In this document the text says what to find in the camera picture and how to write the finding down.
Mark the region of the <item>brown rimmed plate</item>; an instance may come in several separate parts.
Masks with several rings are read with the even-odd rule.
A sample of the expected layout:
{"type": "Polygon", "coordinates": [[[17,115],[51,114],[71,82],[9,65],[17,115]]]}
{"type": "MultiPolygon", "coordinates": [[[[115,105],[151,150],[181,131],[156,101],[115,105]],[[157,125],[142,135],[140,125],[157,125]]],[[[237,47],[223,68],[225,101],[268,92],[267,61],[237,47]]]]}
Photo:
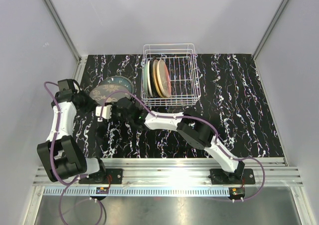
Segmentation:
{"type": "Polygon", "coordinates": [[[108,98],[106,103],[114,103],[124,97],[131,98],[129,90],[117,84],[99,85],[89,93],[89,96],[100,106],[104,104],[106,98],[108,98]]]}

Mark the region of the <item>mint green floral plate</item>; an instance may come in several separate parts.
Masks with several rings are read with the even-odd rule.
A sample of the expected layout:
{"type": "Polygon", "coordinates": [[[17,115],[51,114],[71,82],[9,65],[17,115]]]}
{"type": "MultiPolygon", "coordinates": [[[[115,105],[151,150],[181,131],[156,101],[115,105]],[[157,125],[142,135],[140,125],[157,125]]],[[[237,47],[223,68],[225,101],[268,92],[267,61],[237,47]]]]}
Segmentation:
{"type": "Polygon", "coordinates": [[[143,70],[143,88],[146,95],[146,98],[149,96],[149,89],[148,89],[148,68],[149,68],[149,61],[147,61],[144,65],[143,70]]]}

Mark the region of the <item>cream pink leaf plate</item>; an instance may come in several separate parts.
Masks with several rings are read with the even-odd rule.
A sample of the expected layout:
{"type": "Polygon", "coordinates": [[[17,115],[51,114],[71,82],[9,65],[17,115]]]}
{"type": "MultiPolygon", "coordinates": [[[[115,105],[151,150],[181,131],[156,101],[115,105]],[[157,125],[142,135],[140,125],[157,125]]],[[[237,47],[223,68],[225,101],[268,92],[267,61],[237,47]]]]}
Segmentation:
{"type": "Polygon", "coordinates": [[[157,79],[162,95],[165,98],[171,97],[170,76],[163,59],[160,59],[157,63],[157,79]]]}

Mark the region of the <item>cream yellow leaf plate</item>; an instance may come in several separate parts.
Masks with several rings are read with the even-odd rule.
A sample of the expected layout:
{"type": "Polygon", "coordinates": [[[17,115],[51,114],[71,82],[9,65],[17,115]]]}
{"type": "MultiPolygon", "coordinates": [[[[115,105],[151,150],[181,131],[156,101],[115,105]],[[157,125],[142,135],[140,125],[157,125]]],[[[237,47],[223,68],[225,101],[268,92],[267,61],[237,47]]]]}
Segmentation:
{"type": "Polygon", "coordinates": [[[160,90],[160,87],[159,87],[159,84],[158,84],[158,78],[157,78],[157,64],[158,64],[158,60],[156,58],[154,58],[153,62],[152,62],[153,80],[154,80],[154,85],[155,85],[156,92],[157,92],[158,96],[160,98],[162,98],[163,94],[161,93],[161,90],[160,90]]]}

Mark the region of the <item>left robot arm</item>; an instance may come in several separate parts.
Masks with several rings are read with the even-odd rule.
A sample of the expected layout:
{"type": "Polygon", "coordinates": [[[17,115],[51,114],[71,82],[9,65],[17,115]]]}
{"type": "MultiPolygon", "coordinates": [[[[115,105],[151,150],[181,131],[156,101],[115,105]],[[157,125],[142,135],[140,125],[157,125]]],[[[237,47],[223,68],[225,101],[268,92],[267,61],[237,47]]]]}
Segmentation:
{"type": "Polygon", "coordinates": [[[50,134],[44,143],[37,146],[37,154],[51,182],[66,185],[66,179],[81,177],[82,183],[101,184],[107,179],[102,160],[86,158],[73,138],[73,124],[78,112],[90,113],[97,103],[90,98],[74,79],[58,81],[59,88],[52,97],[54,113],[50,134]]]}

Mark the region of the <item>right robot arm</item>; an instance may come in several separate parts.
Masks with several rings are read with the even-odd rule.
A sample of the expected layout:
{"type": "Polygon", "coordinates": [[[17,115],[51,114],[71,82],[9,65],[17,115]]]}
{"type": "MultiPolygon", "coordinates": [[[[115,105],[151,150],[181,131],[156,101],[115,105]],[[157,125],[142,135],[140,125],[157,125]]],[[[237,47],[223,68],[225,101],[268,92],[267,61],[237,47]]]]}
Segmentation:
{"type": "Polygon", "coordinates": [[[179,113],[160,113],[146,106],[138,108],[133,101],[124,97],[105,106],[107,118],[129,122],[138,130],[171,130],[193,148],[204,150],[221,166],[223,177],[237,184],[244,177],[245,164],[234,156],[219,139],[217,129],[193,110],[179,113]]]}

